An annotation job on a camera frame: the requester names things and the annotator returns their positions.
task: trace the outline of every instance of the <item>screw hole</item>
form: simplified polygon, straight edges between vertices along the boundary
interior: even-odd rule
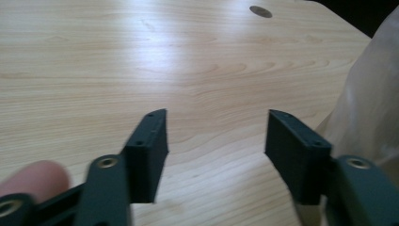
[[[0,218],[10,215],[23,205],[22,201],[11,200],[0,203]]]
[[[320,141],[314,141],[313,144],[316,146],[322,146],[323,143]]]
[[[370,168],[370,165],[367,162],[357,158],[349,158],[346,160],[346,163],[351,167],[362,170],[367,170]]]
[[[116,158],[104,158],[97,163],[99,168],[110,168],[117,165],[118,159]]]
[[[272,18],[273,17],[272,13],[269,10],[267,10],[266,8],[252,6],[249,9],[258,16],[261,16],[264,18]]]

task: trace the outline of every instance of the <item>table surface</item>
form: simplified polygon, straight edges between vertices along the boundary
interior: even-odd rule
[[[263,154],[268,109],[317,126],[369,41],[314,2],[0,0],[0,180],[50,159],[78,185],[167,108],[157,204],[135,204],[136,225],[298,225]]]

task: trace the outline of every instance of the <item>fingertip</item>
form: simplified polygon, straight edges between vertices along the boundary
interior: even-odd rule
[[[33,163],[0,185],[0,197],[13,193],[27,193],[36,202],[44,202],[66,190],[70,186],[67,171],[56,162],[40,161]]]

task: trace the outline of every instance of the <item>translucent plastic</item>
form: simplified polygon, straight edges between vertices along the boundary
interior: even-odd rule
[[[368,158],[399,185],[399,8],[355,62],[337,105],[317,130],[334,145],[334,156]]]

